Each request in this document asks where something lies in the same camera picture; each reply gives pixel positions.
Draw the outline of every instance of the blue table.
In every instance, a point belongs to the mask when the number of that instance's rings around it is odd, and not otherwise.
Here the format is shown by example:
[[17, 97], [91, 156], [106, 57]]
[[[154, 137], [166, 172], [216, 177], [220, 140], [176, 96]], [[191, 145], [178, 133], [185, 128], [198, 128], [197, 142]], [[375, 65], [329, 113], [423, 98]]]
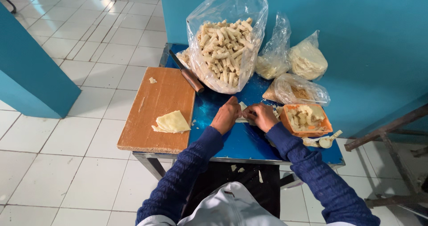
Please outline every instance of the blue table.
[[[164, 52], [169, 47], [174, 53], [187, 48], [187, 45], [167, 44]], [[160, 66], [177, 68], [177, 65], [168, 54], [164, 54]], [[243, 101], [246, 105], [264, 102], [265, 104], [278, 105], [273, 101], [263, 101], [262, 94], [269, 87], [271, 80], [265, 80], [254, 74], [248, 81], [241, 92], [234, 94], [238, 101]], [[228, 94], [214, 92], [206, 87], [202, 93], [196, 93], [195, 106], [193, 109], [193, 118], [196, 120], [191, 126], [189, 143], [196, 141], [202, 134], [203, 130], [211, 124], [218, 109], [231, 97]], [[276, 148], [272, 147], [265, 138], [265, 133], [256, 126], [249, 123], [236, 123], [233, 128], [223, 136], [224, 147], [219, 151], [211, 161], [234, 162], [234, 163], [261, 163], [261, 164], [280, 164], [291, 165], [291, 162], [284, 161]], [[310, 150], [320, 151], [323, 161], [328, 163], [333, 169], [345, 165], [342, 154], [339, 150], [336, 140], [333, 141], [332, 147], [328, 149], [308, 147]], [[157, 158], [176, 159], [176, 155], [133, 152], [144, 166], [160, 179], [164, 175], [164, 170], [158, 163]]]

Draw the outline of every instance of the wooden cutting board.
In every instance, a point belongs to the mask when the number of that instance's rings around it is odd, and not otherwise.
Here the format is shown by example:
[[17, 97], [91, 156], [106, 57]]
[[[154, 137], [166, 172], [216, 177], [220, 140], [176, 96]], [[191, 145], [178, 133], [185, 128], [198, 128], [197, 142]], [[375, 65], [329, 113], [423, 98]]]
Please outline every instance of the wooden cutting board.
[[[153, 77], [157, 83], [150, 83]], [[117, 147], [139, 152], [178, 154], [189, 141], [190, 131], [155, 132], [156, 118], [180, 110], [189, 125], [193, 114], [195, 90], [174, 68], [148, 67], [135, 96]]]

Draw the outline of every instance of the blue wall corner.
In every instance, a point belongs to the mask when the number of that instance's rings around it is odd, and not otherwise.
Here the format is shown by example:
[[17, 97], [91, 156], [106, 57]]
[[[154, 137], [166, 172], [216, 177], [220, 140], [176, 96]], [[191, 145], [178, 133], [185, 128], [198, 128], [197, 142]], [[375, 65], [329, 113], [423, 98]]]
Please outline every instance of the blue wall corner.
[[[186, 17], [203, 1], [162, 0], [169, 43], [188, 44]], [[317, 83], [330, 94], [325, 111], [342, 136], [363, 136], [428, 103], [428, 0], [267, 1], [264, 42], [278, 10], [290, 20], [291, 46], [321, 31], [329, 67]]]
[[3, 5], [0, 18], [0, 99], [27, 116], [65, 117], [80, 89]]

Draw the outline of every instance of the white tiled floor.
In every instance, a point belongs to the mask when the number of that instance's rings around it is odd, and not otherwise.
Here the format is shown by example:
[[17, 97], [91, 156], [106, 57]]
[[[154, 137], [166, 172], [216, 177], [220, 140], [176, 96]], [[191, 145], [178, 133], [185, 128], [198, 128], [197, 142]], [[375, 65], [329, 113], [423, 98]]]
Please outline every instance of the white tiled floor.
[[[161, 0], [13, 1], [17, 20], [82, 93], [62, 120], [27, 117], [0, 101], [0, 225], [134, 225], [157, 180], [116, 142], [167, 41]], [[346, 152], [346, 141], [338, 139], [346, 166], [337, 172], [359, 196], [407, 194], [382, 144]], [[289, 226], [325, 225], [322, 209], [307, 185], [281, 190]], [[373, 213], [382, 225], [417, 225], [400, 208]]]

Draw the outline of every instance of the knife handle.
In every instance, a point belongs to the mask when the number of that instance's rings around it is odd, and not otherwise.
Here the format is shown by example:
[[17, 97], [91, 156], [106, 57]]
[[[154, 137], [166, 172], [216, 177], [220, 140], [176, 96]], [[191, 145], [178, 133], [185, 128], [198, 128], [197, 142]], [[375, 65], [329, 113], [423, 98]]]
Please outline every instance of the knife handle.
[[195, 74], [189, 69], [183, 69], [181, 70], [181, 73], [185, 77], [185, 79], [189, 82], [190, 86], [195, 89], [196, 92], [203, 92], [204, 86], [198, 81], [198, 78], [196, 78]]

